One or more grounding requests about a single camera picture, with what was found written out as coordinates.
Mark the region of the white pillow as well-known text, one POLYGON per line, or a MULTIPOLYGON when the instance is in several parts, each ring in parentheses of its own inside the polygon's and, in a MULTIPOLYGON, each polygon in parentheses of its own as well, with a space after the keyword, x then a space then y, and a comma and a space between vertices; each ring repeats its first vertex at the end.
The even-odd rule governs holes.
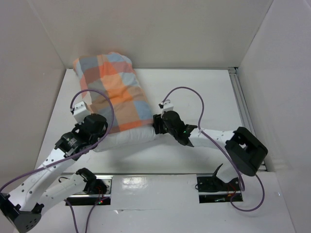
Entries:
POLYGON ((93 151, 102 152, 125 146, 137 145, 151 142, 158 138, 159 135, 155 133, 153 126, 146 125, 119 133, 109 134, 102 142, 97 145, 97 147, 93 149, 93 151))

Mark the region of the orange grey checked pillowcase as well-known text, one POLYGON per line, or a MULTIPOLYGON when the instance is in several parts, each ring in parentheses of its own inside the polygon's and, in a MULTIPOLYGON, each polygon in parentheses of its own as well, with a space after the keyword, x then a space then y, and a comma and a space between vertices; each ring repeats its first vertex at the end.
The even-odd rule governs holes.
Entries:
POLYGON ((110 133, 151 126, 153 114, 131 60, 119 53, 82 56, 73 62, 82 90, 90 96, 92 113, 104 116, 110 133))

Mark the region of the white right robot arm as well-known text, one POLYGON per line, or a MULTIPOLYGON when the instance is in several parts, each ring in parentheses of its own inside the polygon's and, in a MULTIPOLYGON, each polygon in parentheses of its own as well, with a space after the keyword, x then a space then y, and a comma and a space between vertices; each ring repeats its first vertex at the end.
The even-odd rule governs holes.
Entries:
POLYGON ((254 177, 268 149, 247 128, 216 131, 185 124, 175 111, 153 116, 156 134, 170 134, 179 144, 188 147, 219 149, 239 174, 254 177))

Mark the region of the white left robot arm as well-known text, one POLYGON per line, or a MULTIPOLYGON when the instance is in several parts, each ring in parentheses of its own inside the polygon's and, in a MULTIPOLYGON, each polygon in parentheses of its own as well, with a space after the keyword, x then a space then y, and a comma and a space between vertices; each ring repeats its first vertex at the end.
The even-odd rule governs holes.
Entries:
POLYGON ((77 170, 57 185, 52 183, 104 136, 107 127, 104 116, 86 116, 72 131, 60 137, 39 172, 30 175, 10 193, 0 195, 0 210, 18 232, 30 231, 45 212, 73 194, 83 192, 102 197, 106 193, 104 182, 87 168, 77 170))

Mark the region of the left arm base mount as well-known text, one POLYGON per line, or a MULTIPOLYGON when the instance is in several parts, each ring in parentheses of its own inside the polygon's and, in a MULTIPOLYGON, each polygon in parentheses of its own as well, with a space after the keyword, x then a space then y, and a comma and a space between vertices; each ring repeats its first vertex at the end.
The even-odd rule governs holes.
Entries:
POLYGON ((82 168, 76 172, 86 180, 86 185, 76 194, 67 198, 72 206, 105 206, 111 204, 111 175, 99 175, 92 173, 87 168, 82 168))

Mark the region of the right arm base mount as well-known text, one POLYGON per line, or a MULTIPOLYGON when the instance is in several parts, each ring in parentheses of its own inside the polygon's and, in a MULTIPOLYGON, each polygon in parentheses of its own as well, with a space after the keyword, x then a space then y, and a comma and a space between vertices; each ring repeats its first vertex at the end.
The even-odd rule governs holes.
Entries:
POLYGON ((220 164, 212 174, 197 175, 195 189, 198 191, 199 203, 223 203, 242 202, 241 189, 238 185, 238 178, 228 183, 221 181, 216 175, 223 164, 220 164))

